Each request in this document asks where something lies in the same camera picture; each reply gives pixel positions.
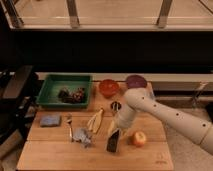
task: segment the food item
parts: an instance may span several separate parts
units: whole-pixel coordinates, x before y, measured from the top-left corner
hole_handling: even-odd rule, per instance
[[[92,131],[96,134],[101,126],[102,115],[104,113],[104,109],[101,108],[97,113],[95,113],[92,118],[88,121],[87,127],[89,131]]]
[[[116,81],[106,79],[100,82],[99,91],[105,98],[110,98],[119,91],[119,85]]]
[[[130,75],[126,78],[128,88],[146,88],[147,81],[140,75]]]
[[[147,138],[144,132],[142,131],[136,131],[132,135],[132,144],[136,147],[142,147],[146,143]]]
[[[58,93],[58,98],[64,103],[82,103],[85,98],[85,89],[80,87],[75,92],[69,92],[69,90],[64,87]]]

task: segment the banana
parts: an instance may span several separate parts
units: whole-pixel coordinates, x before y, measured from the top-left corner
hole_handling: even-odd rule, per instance
[[[96,134],[101,126],[102,115],[104,113],[104,109],[101,108],[97,113],[95,113],[92,118],[88,121],[87,127],[89,131],[92,131]]]

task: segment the blue sponge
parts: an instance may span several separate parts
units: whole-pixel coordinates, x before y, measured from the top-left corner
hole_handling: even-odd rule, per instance
[[[61,123],[61,116],[59,114],[42,116],[40,121],[41,127],[55,127]]]

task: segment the apple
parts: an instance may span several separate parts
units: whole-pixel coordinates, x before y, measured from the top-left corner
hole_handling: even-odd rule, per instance
[[[132,135],[132,144],[136,147],[142,147],[146,143],[147,138],[144,132],[142,131],[136,131]]]

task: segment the utensil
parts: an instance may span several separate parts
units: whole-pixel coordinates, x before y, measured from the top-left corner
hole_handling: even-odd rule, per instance
[[[71,115],[71,114],[69,114],[69,115],[67,116],[67,123],[68,123],[68,125],[69,125],[69,127],[70,127],[70,140],[71,140],[71,142],[73,142],[72,115]]]

